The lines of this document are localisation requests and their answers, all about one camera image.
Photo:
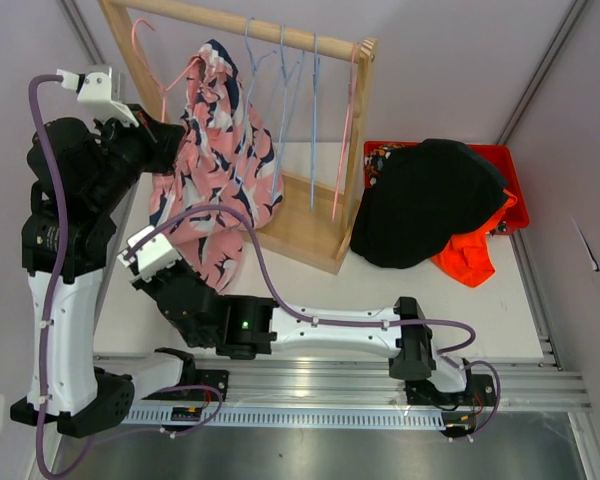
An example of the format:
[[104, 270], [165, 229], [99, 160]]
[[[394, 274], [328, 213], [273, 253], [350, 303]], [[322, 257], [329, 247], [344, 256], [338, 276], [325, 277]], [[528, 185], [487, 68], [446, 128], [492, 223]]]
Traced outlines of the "pink shark print shorts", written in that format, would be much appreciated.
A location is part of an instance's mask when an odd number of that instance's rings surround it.
[[[269, 130], [246, 101], [239, 70], [225, 47], [207, 41], [185, 71], [185, 135], [167, 174], [152, 178], [149, 221], [157, 226], [186, 209], [214, 209], [180, 221], [165, 236], [202, 277], [222, 291], [242, 260], [242, 233], [267, 225], [284, 199]], [[237, 220], [216, 208], [227, 206]]]

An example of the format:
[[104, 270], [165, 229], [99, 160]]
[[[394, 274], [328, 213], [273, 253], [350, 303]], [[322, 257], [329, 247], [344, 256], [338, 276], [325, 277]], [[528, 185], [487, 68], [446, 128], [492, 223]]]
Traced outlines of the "blue hanger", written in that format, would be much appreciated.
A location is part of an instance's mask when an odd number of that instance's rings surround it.
[[250, 111], [251, 111], [251, 105], [252, 105], [251, 96], [255, 89], [255, 86], [257, 85], [257, 75], [258, 75], [261, 63], [267, 57], [276, 53], [276, 50], [273, 49], [273, 50], [269, 51], [268, 53], [260, 56], [259, 58], [255, 57], [253, 50], [249, 43], [250, 25], [251, 25], [251, 22], [254, 20], [255, 20], [255, 18], [253, 16], [249, 17], [246, 20], [245, 29], [244, 29], [244, 45], [245, 45], [245, 48], [247, 50], [248, 57], [249, 57], [249, 64], [250, 64], [250, 71], [251, 71], [251, 83], [247, 90], [247, 93], [245, 96], [245, 101], [244, 101], [244, 115], [243, 115], [244, 128], [243, 128], [242, 138], [239, 143], [239, 147], [240, 147], [239, 155], [244, 155], [244, 159], [246, 159], [246, 160], [249, 159], [249, 155], [247, 154], [247, 147], [248, 147], [247, 133], [248, 133], [248, 128], [251, 126], [251, 121], [250, 121]]
[[278, 130], [278, 138], [276, 142], [274, 172], [270, 190], [270, 200], [273, 201], [277, 198], [279, 192], [281, 168], [284, 159], [284, 152], [286, 148], [286, 141], [288, 132], [293, 119], [297, 91], [299, 88], [299, 80], [303, 72], [305, 52], [301, 51], [298, 59], [293, 64], [287, 64], [285, 48], [287, 47], [286, 42], [286, 26], [282, 25], [280, 30], [280, 74], [282, 79], [283, 93], [282, 93], [282, 107], [281, 107], [281, 118]]
[[319, 35], [314, 33], [313, 46], [313, 71], [312, 71], [312, 117], [310, 137], [310, 170], [309, 170], [309, 208], [314, 210], [315, 186], [316, 186], [316, 163], [317, 163], [317, 127], [318, 127], [318, 84], [320, 77], [321, 59], [318, 53]]

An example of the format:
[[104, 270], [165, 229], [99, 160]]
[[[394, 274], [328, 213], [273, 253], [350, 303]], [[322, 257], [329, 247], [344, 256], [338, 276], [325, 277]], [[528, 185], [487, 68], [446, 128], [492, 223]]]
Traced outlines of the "orange camouflage shorts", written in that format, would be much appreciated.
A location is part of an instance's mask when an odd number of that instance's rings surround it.
[[401, 143], [379, 141], [368, 141], [364, 144], [363, 172], [366, 188], [371, 188], [376, 183], [391, 154], [404, 147]]

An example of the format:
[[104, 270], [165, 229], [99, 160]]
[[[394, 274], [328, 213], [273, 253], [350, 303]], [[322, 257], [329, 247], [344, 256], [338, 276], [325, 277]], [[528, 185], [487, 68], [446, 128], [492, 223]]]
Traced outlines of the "black shorts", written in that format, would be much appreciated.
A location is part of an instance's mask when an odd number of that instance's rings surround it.
[[365, 188], [350, 249], [381, 268], [406, 269], [440, 253], [454, 234], [481, 227], [505, 201], [505, 181], [454, 140], [395, 150]]

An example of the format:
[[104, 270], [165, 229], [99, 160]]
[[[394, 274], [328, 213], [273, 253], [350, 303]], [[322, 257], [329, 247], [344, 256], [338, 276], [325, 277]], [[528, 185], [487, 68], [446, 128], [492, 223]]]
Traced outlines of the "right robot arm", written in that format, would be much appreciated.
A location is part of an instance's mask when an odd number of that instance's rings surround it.
[[364, 352], [387, 360], [391, 378], [429, 383], [448, 403], [472, 392], [466, 367], [446, 358], [446, 348], [435, 349], [438, 323], [425, 319], [412, 297], [376, 310], [312, 309], [285, 303], [276, 290], [267, 297], [220, 294], [184, 260], [129, 269], [133, 287], [154, 300], [191, 348], [232, 360], [311, 349]]

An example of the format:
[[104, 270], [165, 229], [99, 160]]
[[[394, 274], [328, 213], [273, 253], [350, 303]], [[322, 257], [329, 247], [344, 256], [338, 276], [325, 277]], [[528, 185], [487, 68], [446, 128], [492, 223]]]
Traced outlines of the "wooden clothes rack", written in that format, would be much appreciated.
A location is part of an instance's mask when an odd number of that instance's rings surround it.
[[103, 1], [100, 9], [141, 100], [151, 113], [160, 109], [159, 88], [143, 65], [146, 56], [142, 47], [131, 40], [131, 10], [243, 34], [282, 47], [342, 60], [352, 66], [355, 76], [351, 82], [344, 142], [322, 144], [311, 140], [291, 144], [289, 168], [283, 173], [286, 196], [281, 212], [259, 233], [264, 248], [337, 274], [348, 252], [358, 211], [360, 161], [377, 40], [368, 37], [353, 43], [182, 1]]

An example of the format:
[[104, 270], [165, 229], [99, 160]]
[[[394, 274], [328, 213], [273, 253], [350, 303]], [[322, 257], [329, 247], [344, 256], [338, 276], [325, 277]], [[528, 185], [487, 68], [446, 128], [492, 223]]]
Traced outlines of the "red plastic bin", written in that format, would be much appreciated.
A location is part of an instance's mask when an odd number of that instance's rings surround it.
[[[370, 140], [364, 143], [364, 184], [366, 188], [372, 185], [377, 177], [379, 168], [372, 166], [372, 157], [376, 154], [387, 153], [402, 147], [413, 147], [419, 141], [379, 141]], [[497, 226], [491, 230], [492, 235], [512, 235], [520, 229], [526, 228], [529, 223], [529, 214], [525, 205], [523, 193], [519, 184], [515, 165], [509, 149], [501, 145], [467, 144], [467, 147], [476, 155], [490, 163], [505, 181], [505, 190], [516, 197], [516, 203], [509, 207], [501, 217]]]

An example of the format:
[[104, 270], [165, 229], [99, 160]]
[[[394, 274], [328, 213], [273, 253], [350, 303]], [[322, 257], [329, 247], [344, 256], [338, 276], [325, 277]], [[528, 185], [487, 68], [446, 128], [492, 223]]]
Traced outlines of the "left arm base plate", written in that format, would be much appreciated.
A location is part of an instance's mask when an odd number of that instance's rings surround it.
[[[192, 374], [187, 374], [181, 380], [181, 384], [185, 386], [211, 386], [218, 390], [221, 393], [222, 399], [225, 400], [229, 387], [229, 376], [230, 373], [228, 370], [201, 369], [196, 370]], [[176, 393], [176, 397], [194, 402], [211, 402], [217, 400], [213, 392], [206, 390], [180, 390]]]

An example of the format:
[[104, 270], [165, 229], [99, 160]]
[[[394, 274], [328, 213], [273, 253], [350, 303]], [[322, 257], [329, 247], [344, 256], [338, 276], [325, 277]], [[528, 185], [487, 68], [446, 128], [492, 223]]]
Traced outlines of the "aluminium mounting rail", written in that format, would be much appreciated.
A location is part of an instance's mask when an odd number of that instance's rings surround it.
[[176, 393], [124, 400], [115, 412], [129, 425], [157, 425], [184, 430], [201, 421], [211, 426], [433, 430], [482, 426], [492, 412], [588, 413], [592, 409], [580, 374], [558, 369], [552, 357], [538, 365], [478, 365], [472, 374], [494, 379], [493, 407], [478, 405], [444, 411], [407, 403], [405, 382], [389, 377], [383, 361], [273, 359], [231, 361], [196, 359], [196, 370], [228, 370], [226, 399], [194, 402]]

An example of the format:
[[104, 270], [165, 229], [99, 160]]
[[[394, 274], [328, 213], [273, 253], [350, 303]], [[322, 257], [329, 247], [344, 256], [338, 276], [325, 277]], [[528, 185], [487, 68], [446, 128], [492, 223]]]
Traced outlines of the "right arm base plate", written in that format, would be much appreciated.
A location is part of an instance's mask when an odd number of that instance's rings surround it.
[[475, 400], [478, 400], [478, 405], [493, 407], [497, 400], [494, 379], [488, 374], [469, 373], [466, 387], [458, 392], [441, 392], [430, 381], [423, 380], [406, 382], [405, 393], [409, 405], [430, 406], [444, 411], [471, 407]]

